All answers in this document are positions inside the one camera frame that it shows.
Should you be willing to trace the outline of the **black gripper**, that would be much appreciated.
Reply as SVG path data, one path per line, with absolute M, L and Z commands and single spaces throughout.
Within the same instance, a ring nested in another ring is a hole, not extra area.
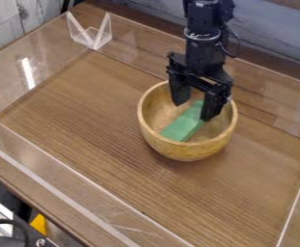
M 233 79 L 224 70 L 228 54 L 227 32 L 184 33 L 185 51 L 168 54 L 169 94 L 176 106 L 189 100 L 191 89 L 205 93 L 200 118 L 208 122 L 231 97 Z

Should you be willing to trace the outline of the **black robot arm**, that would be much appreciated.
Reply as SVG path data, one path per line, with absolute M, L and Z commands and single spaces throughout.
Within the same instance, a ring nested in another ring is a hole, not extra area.
M 168 54 L 169 95 L 176 106 L 191 98 L 191 89 L 204 93 L 200 119 L 208 122 L 231 101 L 233 78 L 224 70 L 228 39 L 239 36 L 228 27 L 233 0 L 183 0 L 187 25 L 183 30 L 185 51 Z

